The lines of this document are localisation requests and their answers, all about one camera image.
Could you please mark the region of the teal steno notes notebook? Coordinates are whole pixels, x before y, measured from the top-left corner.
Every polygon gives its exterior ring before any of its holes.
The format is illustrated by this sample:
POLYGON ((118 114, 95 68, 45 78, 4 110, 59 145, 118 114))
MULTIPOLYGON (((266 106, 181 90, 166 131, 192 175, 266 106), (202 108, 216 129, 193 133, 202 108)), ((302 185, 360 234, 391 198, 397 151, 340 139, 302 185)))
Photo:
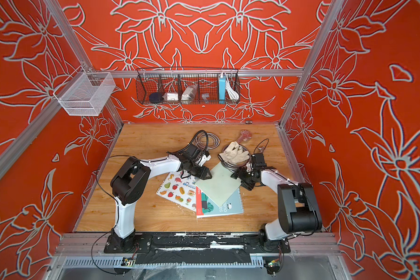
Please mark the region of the teal steno notes notebook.
POLYGON ((196 188, 196 216, 197 218, 222 217, 244 213, 242 196, 237 189, 221 206, 218 206, 209 196, 196 188))

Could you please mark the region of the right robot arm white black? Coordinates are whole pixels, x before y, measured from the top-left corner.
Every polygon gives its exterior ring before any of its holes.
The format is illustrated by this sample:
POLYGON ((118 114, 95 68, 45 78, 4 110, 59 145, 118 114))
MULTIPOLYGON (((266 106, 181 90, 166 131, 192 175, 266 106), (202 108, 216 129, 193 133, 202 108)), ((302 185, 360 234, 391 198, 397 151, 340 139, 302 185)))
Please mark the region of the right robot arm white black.
POLYGON ((278 218, 264 224, 258 234, 262 250, 282 250, 289 239, 311 236, 320 232, 323 226, 314 188, 309 183, 294 182, 282 175, 276 168, 268 166, 264 151, 269 143, 266 138, 250 155, 245 166, 231 175, 241 181, 241 187, 248 191, 256 187, 269 187, 277 194, 278 218))

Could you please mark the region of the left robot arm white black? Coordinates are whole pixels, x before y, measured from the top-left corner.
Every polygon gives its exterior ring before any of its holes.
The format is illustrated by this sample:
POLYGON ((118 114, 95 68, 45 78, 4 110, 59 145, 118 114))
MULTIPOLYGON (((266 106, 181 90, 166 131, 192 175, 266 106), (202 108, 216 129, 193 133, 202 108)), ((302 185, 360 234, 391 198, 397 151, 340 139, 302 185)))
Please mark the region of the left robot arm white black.
POLYGON ((184 148, 168 152, 166 157, 127 158, 110 183, 116 217, 105 245, 105 253, 129 253, 135 249, 135 208, 151 178, 180 171, 201 180, 212 178, 210 169, 205 166, 211 158, 208 147, 208 133, 199 130, 184 148))

